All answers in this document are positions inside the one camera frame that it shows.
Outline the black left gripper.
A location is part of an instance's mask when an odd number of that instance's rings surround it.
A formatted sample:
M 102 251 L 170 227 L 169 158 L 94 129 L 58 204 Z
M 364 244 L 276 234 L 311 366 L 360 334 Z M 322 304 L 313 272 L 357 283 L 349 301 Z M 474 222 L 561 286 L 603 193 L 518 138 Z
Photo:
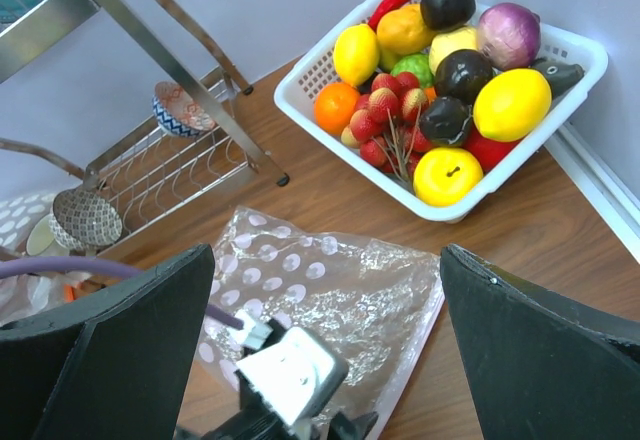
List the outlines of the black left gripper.
M 298 439 L 276 413 L 270 411 L 262 397 L 254 392 L 242 374 L 239 379 L 240 411 L 219 427 L 200 436 L 181 426 L 177 426 L 177 438 L 182 440 L 196 439 Z M 337 412 L 329 423 L 326 436 L 311 425 L 309 434 L 304 439 L 365 439 L 378 421 L 375 411 L 350 419 L 341 411 Z

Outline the clear polka dot zip bag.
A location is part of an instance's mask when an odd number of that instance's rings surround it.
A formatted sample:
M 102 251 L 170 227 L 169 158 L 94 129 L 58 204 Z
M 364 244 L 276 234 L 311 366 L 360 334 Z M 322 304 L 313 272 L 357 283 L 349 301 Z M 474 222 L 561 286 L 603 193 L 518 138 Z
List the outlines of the clear polka dot zip bag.
M 444 303 L 436 254 L 339 232 L 308 233 L 239 207 L 213 244 L 211 303 L 262 321 L 306 327 L 349 364 L 318 417 L 391 417 Z

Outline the yellow apple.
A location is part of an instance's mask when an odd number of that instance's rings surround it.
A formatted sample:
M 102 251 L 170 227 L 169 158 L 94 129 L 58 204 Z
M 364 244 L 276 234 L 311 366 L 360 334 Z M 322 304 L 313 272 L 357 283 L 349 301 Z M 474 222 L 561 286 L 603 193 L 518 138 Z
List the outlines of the yellow apple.
M 436 147 L 417 163 L 413 190 L 424 203 L 447 207 L 464 198 L 483 177 L 481 164 L 467 150 Z

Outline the dark mangosteen fruit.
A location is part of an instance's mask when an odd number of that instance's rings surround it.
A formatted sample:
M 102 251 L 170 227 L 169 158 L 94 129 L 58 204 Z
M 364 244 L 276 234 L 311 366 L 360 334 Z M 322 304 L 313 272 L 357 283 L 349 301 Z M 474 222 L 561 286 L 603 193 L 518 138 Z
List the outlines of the dark mangosteen fruit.
M 421 114 L 418 126 L 433 145 L 461 147 L 468 139 L 472 125 L 471 107 L 461 100 L 437 97 Z

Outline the dark plum fruit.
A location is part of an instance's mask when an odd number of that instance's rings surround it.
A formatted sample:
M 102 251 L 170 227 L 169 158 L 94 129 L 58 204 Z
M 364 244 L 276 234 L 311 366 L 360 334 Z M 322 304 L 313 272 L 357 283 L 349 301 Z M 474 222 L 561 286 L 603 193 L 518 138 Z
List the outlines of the dark plum fruit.
M 434 76 L 434 88 L 440 97 L 450 96 L 472 105 L 494 76 L 494 69 L 483 54 L 472 49 L 461 49 L 440 62 Z

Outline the dark purple plum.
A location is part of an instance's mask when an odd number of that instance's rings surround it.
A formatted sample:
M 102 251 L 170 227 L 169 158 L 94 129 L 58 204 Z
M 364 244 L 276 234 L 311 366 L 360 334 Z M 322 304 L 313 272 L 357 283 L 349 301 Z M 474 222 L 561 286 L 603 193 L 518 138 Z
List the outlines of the dark purple plum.
M 421 0 L 422 18 L 428 29 L 448 32 L 463 26 L 476 11 L 475 0 Z

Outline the cream mug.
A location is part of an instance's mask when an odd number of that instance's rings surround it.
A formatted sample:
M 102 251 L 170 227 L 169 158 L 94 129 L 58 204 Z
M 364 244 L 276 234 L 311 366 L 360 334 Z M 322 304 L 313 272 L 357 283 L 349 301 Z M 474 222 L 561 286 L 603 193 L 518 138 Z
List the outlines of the cream mug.
M 51 214 L 47 214 L 40 219 L 31 230 L 26 242 L 26 253 L 29 256 L 47 257 L 47 256 L 68 256 L 69 250 L 60 245 L 49 225 L 52 218 Z

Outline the grey patterned bowl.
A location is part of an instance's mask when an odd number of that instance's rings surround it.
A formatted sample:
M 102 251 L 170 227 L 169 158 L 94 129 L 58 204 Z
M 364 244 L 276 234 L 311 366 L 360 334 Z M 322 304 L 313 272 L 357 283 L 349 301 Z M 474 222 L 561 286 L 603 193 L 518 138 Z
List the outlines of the grey patterned bowl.
M 61 246 L 75 251 L 104 249 L 123 233 L 118 211 L 103 197 L 84 188 L 64 190 L 55 196 L 49 227 Z

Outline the red apple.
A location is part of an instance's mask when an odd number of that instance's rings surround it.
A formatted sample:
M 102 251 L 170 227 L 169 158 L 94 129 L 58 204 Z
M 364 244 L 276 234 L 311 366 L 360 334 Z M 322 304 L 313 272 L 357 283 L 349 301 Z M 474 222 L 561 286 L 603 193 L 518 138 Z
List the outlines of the red apple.
M 476 158 L 484 173 L 488 173 L 519 143 L 519 140 L 514 142 L 498 142 L 485 138 L 479 133 L 477 128 L 473 126 L 463 148 Z

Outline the blue patterned bowl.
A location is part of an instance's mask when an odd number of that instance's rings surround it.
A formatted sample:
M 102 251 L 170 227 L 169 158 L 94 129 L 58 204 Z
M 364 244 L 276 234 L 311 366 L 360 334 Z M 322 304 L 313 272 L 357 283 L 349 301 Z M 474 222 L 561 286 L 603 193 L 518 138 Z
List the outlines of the blue patterned bowl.
M 167 134 L 196 138 L 212 131 L 216 122 L 177 83 L 162 81 L 155 85 L 152 112 Z

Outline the dark grey avocado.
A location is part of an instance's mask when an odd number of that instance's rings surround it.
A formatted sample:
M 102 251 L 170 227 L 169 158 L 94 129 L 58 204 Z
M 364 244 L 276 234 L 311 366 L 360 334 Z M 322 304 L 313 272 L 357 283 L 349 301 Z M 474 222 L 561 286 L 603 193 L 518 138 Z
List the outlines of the dark grey avocado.
M 536 59 L 531 68 L 541 73 L 547 80 L 553 99 L 564 95 L 577 85 L 585 74 L 579 64 L 566 64 L 546 58 Z

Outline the green custard apple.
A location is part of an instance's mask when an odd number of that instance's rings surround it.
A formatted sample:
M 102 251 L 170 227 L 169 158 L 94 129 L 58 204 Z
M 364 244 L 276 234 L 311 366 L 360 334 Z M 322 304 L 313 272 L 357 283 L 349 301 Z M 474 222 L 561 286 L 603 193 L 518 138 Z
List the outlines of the green custard apple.
M 391 74 L 397 76 L 403 72 L 413 73 L 419 80 L 422 88 L 433 85 L 433 73 L 429 65 L 429 55 L 415 53 L 402 57 L 392 68 Z

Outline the orange mango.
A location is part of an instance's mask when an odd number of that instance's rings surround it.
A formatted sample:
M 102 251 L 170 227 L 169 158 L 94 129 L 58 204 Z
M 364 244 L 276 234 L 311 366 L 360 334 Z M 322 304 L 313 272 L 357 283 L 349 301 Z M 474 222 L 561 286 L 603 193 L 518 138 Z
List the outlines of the orange mango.
M 398 55 L 425 50 L 437 35 L 424 23 L 419 4 L 408 4 L 385 14 L 376 34 L 382 48 Z

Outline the steel dish rack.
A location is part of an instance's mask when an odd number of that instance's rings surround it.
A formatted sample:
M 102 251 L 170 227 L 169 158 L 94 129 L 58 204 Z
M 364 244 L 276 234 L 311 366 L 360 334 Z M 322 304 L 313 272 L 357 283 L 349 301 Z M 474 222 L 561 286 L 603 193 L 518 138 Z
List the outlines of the steel dish rack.
M 40 158 L 79 180 L 58 193 L 30 233 L 30 256 L 93 256 L 123 246 L 165 219 L 208 204 L 260 172 L 279 186 L 288 175 L 241 127 L 234 101 L 252 92 L 216 41 L 175 0 L 154 0 L 215 59 L 193 75 L 124 0 L 1 0 L 1 76 L 8 79 L 106 12 L 166 73 L 151 116 L 86 166 L 45 147 L 3 139 L 5 151 Z

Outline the aluminium frame rail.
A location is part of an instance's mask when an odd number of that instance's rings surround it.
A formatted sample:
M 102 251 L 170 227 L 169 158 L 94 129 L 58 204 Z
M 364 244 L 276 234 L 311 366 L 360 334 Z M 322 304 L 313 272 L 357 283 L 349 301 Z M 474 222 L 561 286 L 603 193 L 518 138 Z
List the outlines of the aluminium frame rail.
M 560 127 L 545 147 L 626 250 L 639 261 L 639 198 L 571 125 Z

